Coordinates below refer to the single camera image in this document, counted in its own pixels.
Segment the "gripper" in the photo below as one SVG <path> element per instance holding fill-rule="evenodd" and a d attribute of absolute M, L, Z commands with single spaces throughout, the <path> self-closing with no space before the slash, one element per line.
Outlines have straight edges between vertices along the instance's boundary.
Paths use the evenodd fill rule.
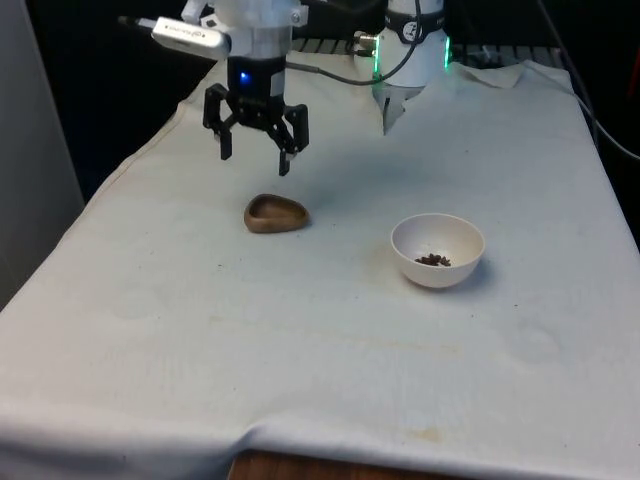
<path fill-rule="evenodd" d="M 278 174 L 286 176 L 291 160 L 309 145 L 309 116 L 304 104 L 284 103 L 286 57 L 251 59 L 231 57 L 227 61 L 228 90 L 219 83 L 205 91 L 203 126 L 211 130 L 220 146 L 220 158 L 232 156 L 231 128 L 243 125 L 262 131 L 279 150 Z M 238 102 L 246 101 L 244 107 Z M 221 105 L 231 113 L 221 117 Z"/>

